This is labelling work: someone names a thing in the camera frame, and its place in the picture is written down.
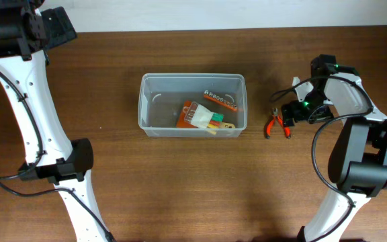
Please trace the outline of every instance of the white wall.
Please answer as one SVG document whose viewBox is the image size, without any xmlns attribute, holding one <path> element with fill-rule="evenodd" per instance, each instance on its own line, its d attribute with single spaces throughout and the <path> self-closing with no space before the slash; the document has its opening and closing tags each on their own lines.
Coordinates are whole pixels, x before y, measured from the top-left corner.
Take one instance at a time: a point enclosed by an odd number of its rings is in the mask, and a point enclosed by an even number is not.
<svg viewBox="0 0 387 242">
<path fill-rule="evenodd" d="M 387 0 L 46 0 L 76 31 L 387 25 Z"/>
</svg>

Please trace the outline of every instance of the yellow object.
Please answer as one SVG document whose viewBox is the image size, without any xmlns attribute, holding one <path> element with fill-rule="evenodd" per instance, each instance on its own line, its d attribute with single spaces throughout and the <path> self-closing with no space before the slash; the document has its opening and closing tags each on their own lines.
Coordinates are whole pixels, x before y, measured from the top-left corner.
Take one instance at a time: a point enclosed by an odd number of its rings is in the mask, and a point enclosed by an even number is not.
<svg viewBox="0 0 387 242">
<path fill-rule="evenodd" d="M 219 128 L 219 127 L 217 127 L 216 125 L 213 125 L 213 124 L 208 124 L 207 127 L 208 128 Z"/>
</svg>

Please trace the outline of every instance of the pliers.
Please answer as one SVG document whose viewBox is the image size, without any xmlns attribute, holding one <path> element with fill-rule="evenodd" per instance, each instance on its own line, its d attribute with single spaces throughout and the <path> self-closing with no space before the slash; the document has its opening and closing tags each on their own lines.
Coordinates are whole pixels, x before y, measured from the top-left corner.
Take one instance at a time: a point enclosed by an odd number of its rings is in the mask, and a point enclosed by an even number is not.
<svg viewBox="0 0 387 242">
<path fill-rule="evenodd" d="M 283 131 L 285 132 L 285 137 L 290 138 L 290 129 L 288 127 L 283 126 L 283 120 L 279 116 L 279 112 L 277 108 L 273 108 L 273 119 L 265 125 L 265 137 L 271 138 L 271 128 L 273 128 L 273 125 L 275 121 L 277 120 L 280 124 L 280 126 L 283 128 Z"/>
</svg>

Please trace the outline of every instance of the transparent storage bin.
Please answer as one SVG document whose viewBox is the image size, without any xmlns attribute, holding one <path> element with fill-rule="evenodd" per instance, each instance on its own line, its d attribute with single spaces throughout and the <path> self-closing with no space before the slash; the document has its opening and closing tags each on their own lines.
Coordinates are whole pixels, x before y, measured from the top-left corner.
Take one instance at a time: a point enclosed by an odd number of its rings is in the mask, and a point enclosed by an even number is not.
<svg viewBox="0 0 387 242">
<path fill-rule="evenodd" d="M 234 112 L 204 97 L 205 90 L 237 105 Z M 223 122 L 235 128 L 176 128 L 185 101 L 197 102 L 211 112 L 224 115 Z M 247 126 L 245 80 L 237 74 L 145 74 L 138 102 L 138 125 L 153 137 L 235 138 Z"/>
</svg>

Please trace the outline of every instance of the cable clip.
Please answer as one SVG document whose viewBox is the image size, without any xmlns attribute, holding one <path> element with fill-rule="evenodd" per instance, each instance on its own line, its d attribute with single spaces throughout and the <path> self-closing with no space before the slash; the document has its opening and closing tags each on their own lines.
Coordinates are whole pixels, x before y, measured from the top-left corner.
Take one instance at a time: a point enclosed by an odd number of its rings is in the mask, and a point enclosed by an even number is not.
<svg viewBox="0 0 387 242">
<path fill-rule="evenodd" d="M 41 153 L 37 152 L 37 158 L 42 157 L 43 155 L 47 155 L 47 151 L 42 151 Z"/>
<path fill-rule="evenodd" d="M 28 95 L 25 93 L 25 95 L 23 95 L 22 97 L 18 96 L 17 101 L 18 102 L 24 102 L 27 98 L 28 98 Z"/>
</svg>

